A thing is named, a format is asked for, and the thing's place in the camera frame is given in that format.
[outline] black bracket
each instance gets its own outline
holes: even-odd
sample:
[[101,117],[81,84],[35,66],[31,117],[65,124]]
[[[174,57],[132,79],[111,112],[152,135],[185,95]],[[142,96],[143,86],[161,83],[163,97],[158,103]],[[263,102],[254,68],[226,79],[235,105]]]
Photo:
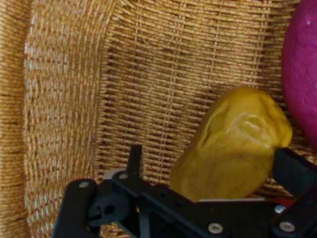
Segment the black bracket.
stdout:
[[96,238],[116,222],[133,238],[315,238],[317,167],[287,148],[277,149],[273,177],[300,197],[282,213],[267,201],[193,203],[165,185],[142,180],[142,146],[131,147],[125,171],[71,182],[53,238]]

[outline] magenta object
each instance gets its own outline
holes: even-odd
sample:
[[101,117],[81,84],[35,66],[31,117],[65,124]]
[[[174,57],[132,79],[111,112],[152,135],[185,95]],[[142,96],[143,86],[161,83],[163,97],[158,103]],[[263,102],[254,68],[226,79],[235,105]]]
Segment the magenta object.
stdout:
[[286,106],[317,149],[317,0],[302,0],[285,35],[282,88]]

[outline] bolt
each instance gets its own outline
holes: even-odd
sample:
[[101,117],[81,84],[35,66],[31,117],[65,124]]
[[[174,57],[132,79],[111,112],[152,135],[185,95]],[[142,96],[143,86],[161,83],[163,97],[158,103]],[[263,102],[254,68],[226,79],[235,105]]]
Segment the bolt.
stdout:
[[83,187],[87,187],[88,185],[89,185],[88,182],[81,182],[81,183],[79,184],[79,187],[83,188]]
[[119,175],[119,179],[126,179],[126,178],[128,178],[127,174],[120,174]]
[[208,226],[208,230],[213,234],[220,234],[223,232],[223,227],[219,223],[210,223]]
[[280,229],[281,229],[282,231],[284,231],[284,232],[290,233],[290,232],[295,231],[295,226],[294,226],[294,224],[293,224],[293,223],[290,223],[290,222],[281,222],[281,223],[279,224],[279,227],[280,227]]
[[278,214],[282,213],[284,210],[286,209],[285,206],[283,205],[277,205],[275,208],[274,208],[274,211]]

